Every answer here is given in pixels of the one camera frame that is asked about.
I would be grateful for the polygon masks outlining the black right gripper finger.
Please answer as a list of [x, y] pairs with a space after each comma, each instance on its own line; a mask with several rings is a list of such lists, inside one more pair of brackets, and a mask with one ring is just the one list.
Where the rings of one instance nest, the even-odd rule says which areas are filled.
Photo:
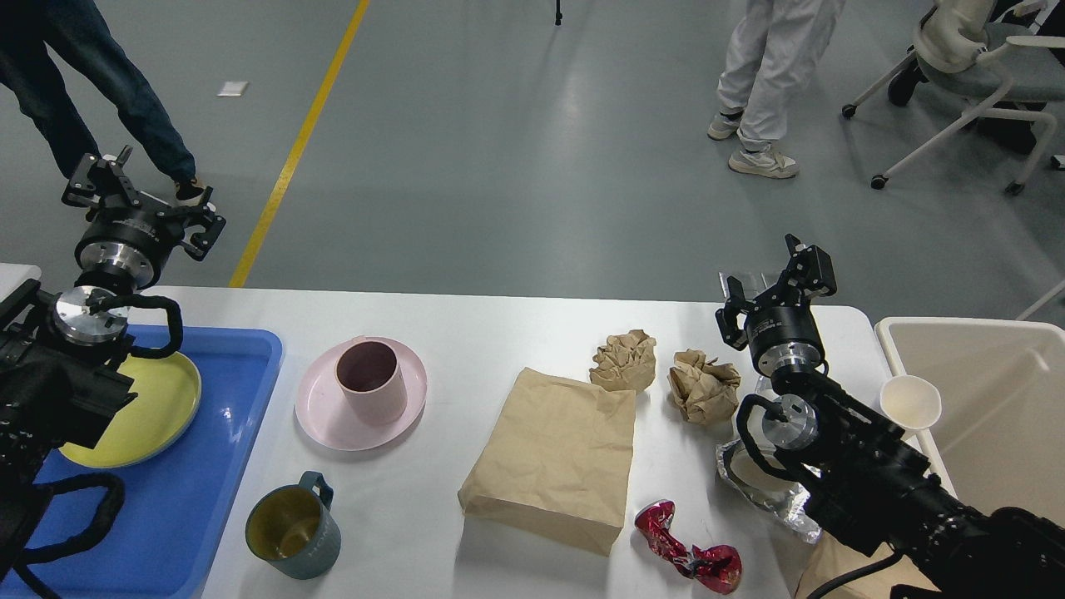
[[780, 272], [776, 284], [757, 296], [757, 310], [772, 308], [810, 309], [817, 297], [835, 295], [835, 269], [830, 255], [798, 236], [785, 234], [789, 261]]
[[749, 337], [738, 319], [754, 309], [754, 302], [746, 298], [741, 281], [733, 275], [727, 275], [724, 280], [724, 295], [723, 307], [716, 311], [716, 323], [723, 341], [731, 349], [743, 350], [749, 344]]

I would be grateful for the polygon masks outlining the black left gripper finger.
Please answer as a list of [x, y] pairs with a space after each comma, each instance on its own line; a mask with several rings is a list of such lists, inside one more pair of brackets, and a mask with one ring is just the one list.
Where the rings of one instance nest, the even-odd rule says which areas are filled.
[[65, 187], [62, 203], [91, 210], [143, 208], [138, 190], [122, 171], [132, 152], [132, 146], [125, 146], [113, 158], [85, 153]]
[[173, 249], [184, 250], [194, 261], [202, 262], [213, 249], [227, 220], [217, 215], [211, 203], [179, 205], [171, 208]]

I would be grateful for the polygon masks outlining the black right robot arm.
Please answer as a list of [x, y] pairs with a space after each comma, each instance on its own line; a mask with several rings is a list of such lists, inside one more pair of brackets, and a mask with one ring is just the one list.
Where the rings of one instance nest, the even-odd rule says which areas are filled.
[[742, 399], [739, 436], [763, 473], [803, 486], [804, 512], [823, 531], [867, 557], [891, 546], [889, 557], [834, 577], [813, 596], [910, 557], [934, 590], [895, 584], [894, 598], [1061, 598], [1061, 527], [1019, 507], [967, 507], [929, 473], [900, 425], [829, 378], [810, 304], [835, 293], [832, 261], [794, 234], [785, 242], [789, 262], [776, 284], [747, 300], [730, 277], [716, 311], [723, 340], [748, 349], [777, 394]]

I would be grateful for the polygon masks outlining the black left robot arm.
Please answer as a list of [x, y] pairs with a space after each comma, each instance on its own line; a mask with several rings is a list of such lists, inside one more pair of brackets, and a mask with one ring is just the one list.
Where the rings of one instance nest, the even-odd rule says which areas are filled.
[[[87, 209], [91, 223], [75, 249], [76, 284], [51, 295], [29, 278], [2, 301], [2, 573], [16, 573], [42, 598], [56, 593], [30, 566], [102, 543], [125, 501], [121, 477], [109, 473], [38, 483], [43, 463], [65, 443], [94, 448], [133, 401], [133, 381], [119, 373], [126, 358], [161, 359], [181, 349], [179, 305], [146, 289], [176, 247], [203, 260], [227, 223], [210, 187], [194, 205], [137, 190], [122, 171], [131, 151], [84, 155], [65, 187], [63, 203]], [[104, 493], [84, 530], [29, 547], [58, 493], [92, 487]]]

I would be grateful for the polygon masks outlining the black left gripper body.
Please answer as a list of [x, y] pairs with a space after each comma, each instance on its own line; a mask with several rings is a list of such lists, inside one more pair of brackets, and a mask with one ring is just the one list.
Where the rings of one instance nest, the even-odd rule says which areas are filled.
[[111, 207], [99, 211], [75, 249], [77, 287], [144, 290], [157, 284], [184, 239], [186, 217], [176, 210]]

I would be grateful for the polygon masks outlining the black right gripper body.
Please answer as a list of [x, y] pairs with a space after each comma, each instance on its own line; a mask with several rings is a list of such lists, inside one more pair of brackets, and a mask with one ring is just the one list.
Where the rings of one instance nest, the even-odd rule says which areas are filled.
[[746, 315], [750, 360], [761, 375], [785, 365], [815, 370], [825, 363], [820, 333], [809, 306], [773, 306]]

